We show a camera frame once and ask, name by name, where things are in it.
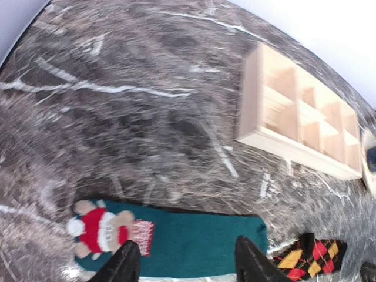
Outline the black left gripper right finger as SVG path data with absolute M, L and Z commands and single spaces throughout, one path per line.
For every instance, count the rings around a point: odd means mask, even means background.
M 245 236 L 238 236 L 234 256 L 239 282 L 290 282 L 290 279 Z

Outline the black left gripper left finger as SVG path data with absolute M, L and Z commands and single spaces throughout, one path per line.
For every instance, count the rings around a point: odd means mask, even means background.
M 128 240 L 88 282 L 138 282 L 140 268 L 139 246 Z

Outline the black red yellow argyle sock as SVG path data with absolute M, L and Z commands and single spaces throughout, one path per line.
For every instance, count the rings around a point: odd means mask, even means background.
M 313 233 L 304 233 L 272 262 L 291 281 L 309 280 L 340 271 L 347 247 L 341 240 L 319 240 Z

